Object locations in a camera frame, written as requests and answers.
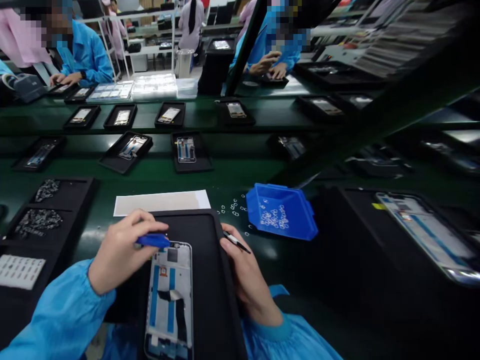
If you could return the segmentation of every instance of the smartphone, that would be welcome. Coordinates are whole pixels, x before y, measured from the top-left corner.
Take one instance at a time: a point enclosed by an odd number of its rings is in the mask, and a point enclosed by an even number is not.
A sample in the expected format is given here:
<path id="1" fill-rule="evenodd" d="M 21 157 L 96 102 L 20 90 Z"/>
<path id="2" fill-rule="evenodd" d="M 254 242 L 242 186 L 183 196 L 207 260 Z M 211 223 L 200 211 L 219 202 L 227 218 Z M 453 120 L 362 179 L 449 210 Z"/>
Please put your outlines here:
<path id="1" fill-rule="evenodd" d="M 278 82 L 278 81 L 283 81 L 284 80 L 284 77 L 282 78 L 279 78 L 279 79 L 274 79 L 273 75 L 270 73 L 270 72 L 267 72 L 266 73 L 266 77 L 268 80 L 270 80 L 271 82 Z"/>
<path id="2" fill-rule="evenodd" d="M 135 158 L 137 156 L 137 152 L 147 142 L 147 140 L 148 139 L 146 137 L 135 135 L 123 147 L 118 156 L 126 160 Z"/>
<path id="3" fill-rule="evenodd" d="M 373 99 L 371 97 L 365 95 L 354 95 L 348 99 L 353 105 L 355 105 L 358 109 L 363 109 L 368 104 L 370 104 Z"/>
<path id="4" fill-rule="evenodd" d="M 120 110 L 113 125 L 126 125 L 129 122 L 130 110 Z"/>
<path id="5" fill-rule="evenodd" d="M 86 93 L 88 93 L 90 90 L 89 87 L 84 87 L 84 88 L 81 88 L 80 90 L 78 90 L 76 92 L 76 94 L 73 96 L 74 98 L 79 98 L 79 97 L 82 97 L 84 96 Z"/>
<path id="6" fill-rule="evenodd" d="M 179 163 L 195 163 L 197 161 L 193 137 L 178 137 L 176 144 Z"/>
<path id="7" fill-rule="evenodd" d="M 170 124 L 175 117 L 179 114 L 180 109 L 177 109 L 175 107 L 169 107 L 165 113 L 163 113 L 162 116 L 158 118 L 158 122 L 160 123 L 165 123 L 165 124 Z"/>
<path id="8" fill-rule="evenodd" d="M 26 163 L 26 168 L 37 168 L 44 162 L 48 154 L 55 148 L 56 144 L 50 143 L 42 145 Z"/>
<path id="9" fill-rule="evenodd" d="M 225 40 L 220 40 L 220 41 L 214 41 L 213 42 L 213 47 L 215 50 L 228 50 L 230 49 L 230 45 L 228 42 Z"/>
<path id="10" fill-rule="evenodd" d="M 457 284 L 480 288 L 479 254 L 422 199 L 383 192 L 375 196 L 447 278 Z"/>
<path id="11" fill-rule="evenodd" d="M 247 114 L 245 114 L 244 110 L 242 109 L 242 105 L 240 105 L 239 102 L 229 102 L 226 104 L 226 107 L 228 108 L 231 118 L 247 117 Z"/>
<path id="12" fill-rule="evenodd" d="M 288 137 L 288 136 L 279 136 L 278 137 L 278 142 L 282 144 L 285 149 L 288 151 L 290 154 L 290 157 L 292 160 L 295 160 L 300 157 L 305 151 L 305 146 L 302 144 L 302 142 L 299 140 L 298 137 Z"/>
<path id="13" fill-rule="evenodd" d="M 311 102 L 320 110 L 325 112 L 327 115 L 337 116 L 337 115 L 344 115 L 344 112 L 340 110 L 338 107 L 334 106 L 330 101 L 325 99 L 312 99 Z"/>
<path id="14" fill-rule="evenodd" d="M 150 267 L 144 352 L 150 359 L 193 360 L 192 246 L 171 241 Z"/>
<path id="15" fill-rule="evenodd" d="M 72 124 L 78 124 L 78 123 L 83 123 L 85 121 L 85 118 L 87 117 L 87 115 L 90 113 L 90 111 L 92 111 L 91 108 L 84 108 L 84 109 L 81 109 L 80 111 L 78 111 L 75 116 L 73 117 L 72 120 L 70 120 L 70 122 Z"/>
<path id="16" fill-rule="evenodd" d="M 63 85 L 61 87 L 59 87 L 58 89 L 54 90 L 53 92 L 54 93 L 63 93 L 65 90 L 67 90 L 68 88 L 70 87 L 70 85 Z"/>

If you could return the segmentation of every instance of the hand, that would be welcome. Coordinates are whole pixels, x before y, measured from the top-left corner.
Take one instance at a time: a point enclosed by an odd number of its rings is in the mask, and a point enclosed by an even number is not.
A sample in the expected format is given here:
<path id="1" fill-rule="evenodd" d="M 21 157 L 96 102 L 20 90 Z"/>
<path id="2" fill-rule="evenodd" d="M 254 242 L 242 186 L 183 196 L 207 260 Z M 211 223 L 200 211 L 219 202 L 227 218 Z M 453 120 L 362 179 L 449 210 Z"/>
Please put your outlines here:
<path id="1" fill-rule="evenodd" d="M 279 62 L 277 65 L 272 67 L 269 71 L 273 79 L 283 79 L 285 75 L 287 75 L 287 64 L 284 62 Z"/>
<path id="2" fill-rule="evenodd" d="M 236 228 L 225 223 L 222 223 L 221 227 L 252 251 Z M 220 245 L 233 259 L 237 279 L 236 293 L 244 303 L 250 318 L 263 326 L 282 325 L 284 318 L 270 294 L 253 252 L 246 253 L 224 237 L 220 239 Z"/>
<path id="3" fill-rule="evenodd" d="M 262 76 L 269 72 L 273 64 L 275 64 L 282 53 L 280 51 L 270 51 L 267 55 L 264 55 L 259 62 L 250 66 L 249 73 L 254 76 Z"/>
<path id="4" fill-rule="evenodd" d="M 82 80 L 82 74 L 80 72 L 73 72 L 62 80 L 62 85 L 74 85 Z"/>
<path id="5" fill-rule="evenodd" d="M 88 269 L 88 279 L 97 295 L 115 289 L 159 250 L 152 246 L 135 249 L 134 243 L 139 237 L 168 228 L 167 224 L 155 221 L 151 213 L 140 209 L 111 225 Z"/>
<path id="6" fill-rule="evenodd" d="M 50 76 L 50 86 L 53 87 L 57 84 L 59 84 L 63 79 L 65 79 L 66 76 L 59 72 L 58 74 L 54 74 Z"/>

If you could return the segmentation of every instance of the plastic bin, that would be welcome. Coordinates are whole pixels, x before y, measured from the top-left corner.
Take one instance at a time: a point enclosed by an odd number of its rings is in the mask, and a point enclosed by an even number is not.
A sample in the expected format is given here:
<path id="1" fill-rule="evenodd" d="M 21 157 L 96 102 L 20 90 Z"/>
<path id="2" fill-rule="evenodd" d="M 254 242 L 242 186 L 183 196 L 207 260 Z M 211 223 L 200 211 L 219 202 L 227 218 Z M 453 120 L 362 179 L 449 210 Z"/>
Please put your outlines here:
<path id="1" fill-rule="evenodd" d="M 246 203 L 248 219 L 258 230 L 307 241 L 319 232 L 302 190 L 256 183 Z"/>

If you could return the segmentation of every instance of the white paper sheet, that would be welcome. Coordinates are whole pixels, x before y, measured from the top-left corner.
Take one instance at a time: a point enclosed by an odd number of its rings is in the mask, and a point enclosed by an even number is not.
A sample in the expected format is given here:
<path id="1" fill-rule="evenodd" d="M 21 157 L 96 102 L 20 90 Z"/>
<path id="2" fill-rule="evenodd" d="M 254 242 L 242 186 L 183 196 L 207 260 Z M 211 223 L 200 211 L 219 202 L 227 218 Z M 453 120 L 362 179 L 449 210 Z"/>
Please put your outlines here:
<path id="1" fill-rule="evenodd" d="M 211 206 L 206 190 L 117 196 L 113 216 L 125 217 L 135 209 L 155 212 L 211 209 Z"/>

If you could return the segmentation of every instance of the blue handle tool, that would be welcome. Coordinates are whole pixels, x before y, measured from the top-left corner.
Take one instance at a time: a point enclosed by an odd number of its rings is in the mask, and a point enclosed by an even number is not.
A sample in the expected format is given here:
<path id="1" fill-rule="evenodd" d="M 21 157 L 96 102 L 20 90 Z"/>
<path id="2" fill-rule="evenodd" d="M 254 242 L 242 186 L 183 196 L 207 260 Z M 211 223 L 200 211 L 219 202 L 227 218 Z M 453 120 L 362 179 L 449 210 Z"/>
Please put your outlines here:
<path id="1" fill-rule="evenodd" d="M 140 236 L 135 242 L 137 244 L 153 246 L 161 249 L 170 247 L 170 241 L 164 234 L 161 233 L 149 233 L 147 235 Z"/>

